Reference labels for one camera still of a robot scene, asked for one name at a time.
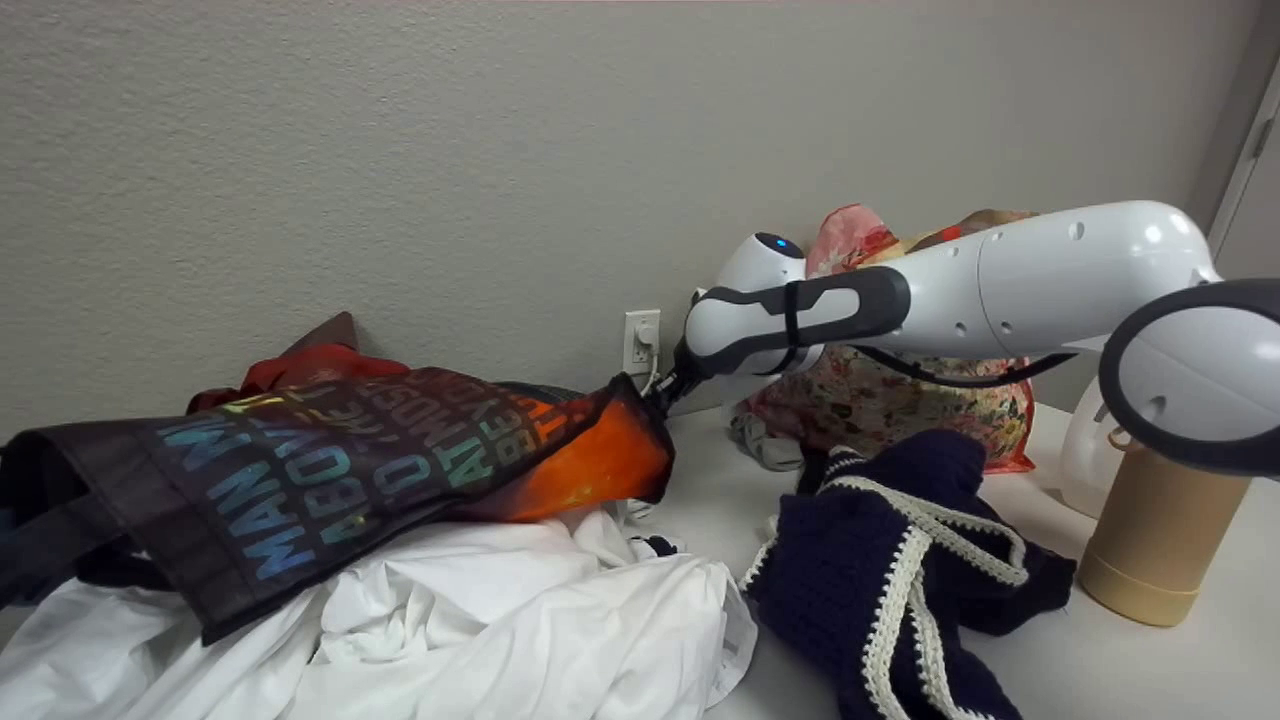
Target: cardboard tube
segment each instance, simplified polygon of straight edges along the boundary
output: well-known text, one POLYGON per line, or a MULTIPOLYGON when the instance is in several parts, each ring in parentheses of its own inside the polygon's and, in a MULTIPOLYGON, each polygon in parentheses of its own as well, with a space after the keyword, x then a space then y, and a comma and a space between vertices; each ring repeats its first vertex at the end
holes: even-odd
POLYGON ((1076 586, 1135 623, 1179 623, 1243 494, 1243 477, 1200 471, 1153 448, 1129 448, 1076 586))

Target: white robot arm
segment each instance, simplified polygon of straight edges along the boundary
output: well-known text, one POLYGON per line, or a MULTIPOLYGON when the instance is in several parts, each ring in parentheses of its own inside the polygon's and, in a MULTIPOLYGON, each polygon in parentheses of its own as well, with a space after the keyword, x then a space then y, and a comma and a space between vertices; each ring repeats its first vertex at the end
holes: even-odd
POLYGON ((751 238, 697 292, 667 399, 821 345, 1098 348, 1102 399, 1135 439, 1183 466, 1280 471, 1280 285, 1220 285, 1200 228, 1166 205, 1048 213, 821 281, 805 281, 797 243, 751 238))

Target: white wall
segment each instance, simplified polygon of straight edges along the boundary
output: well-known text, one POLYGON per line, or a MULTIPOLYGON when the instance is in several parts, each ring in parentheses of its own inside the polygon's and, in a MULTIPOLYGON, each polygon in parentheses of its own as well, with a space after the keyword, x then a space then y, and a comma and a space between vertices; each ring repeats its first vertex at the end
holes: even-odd
POLYGON ((352 310, 594 386, 751 228, 1194 189, 1258 0, 5 0, 0 427, 352 310))

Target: white cloth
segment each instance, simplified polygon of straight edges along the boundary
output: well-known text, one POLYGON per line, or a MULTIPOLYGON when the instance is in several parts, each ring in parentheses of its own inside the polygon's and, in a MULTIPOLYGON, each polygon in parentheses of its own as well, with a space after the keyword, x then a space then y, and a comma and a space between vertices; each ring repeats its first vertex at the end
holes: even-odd
POLYGON ((704 715, 757 623, 724 564, 610 516, 443 524, 198 648, 174 598, 65 586, 0 652, 0 715, 704 715))

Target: dark blue fabric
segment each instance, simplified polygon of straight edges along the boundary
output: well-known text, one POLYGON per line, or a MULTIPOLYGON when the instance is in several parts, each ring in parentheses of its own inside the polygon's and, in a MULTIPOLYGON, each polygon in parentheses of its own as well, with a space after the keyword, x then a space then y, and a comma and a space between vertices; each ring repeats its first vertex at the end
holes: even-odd
MULTIPOLYGON (((919 432, 864 466, 832 458, 829 480, 838 477, 869 477, 919 499, 996 521, 991 508, 977 499, 985 448, 954 432, 919 432)), ((759 623, 834 683, 838 715, 849 720, 879 715, 864 687, 864 644, 905 533, 906 521, 870 494, 829 490, 814 498, 783 498, 777 544, 746 590, 759 623)), ((985 544, 991 557, 1008 557, 1005 537, 962 537, 985 544)), ((1022 590, 1005 590, 941 544, 928 551, 923 598, 945 636, 946 682, 959 709, 998 720, 1021 715, 996 675, 959 648, 959 623, 1008 633, 1066 599, 1066 559, 1028 550, 1028 572, 1031 581, 1022 590)), ((905 621, 891 687, 910 720, 941 715, 923 702, 914 661, 910 623, 905 621)))

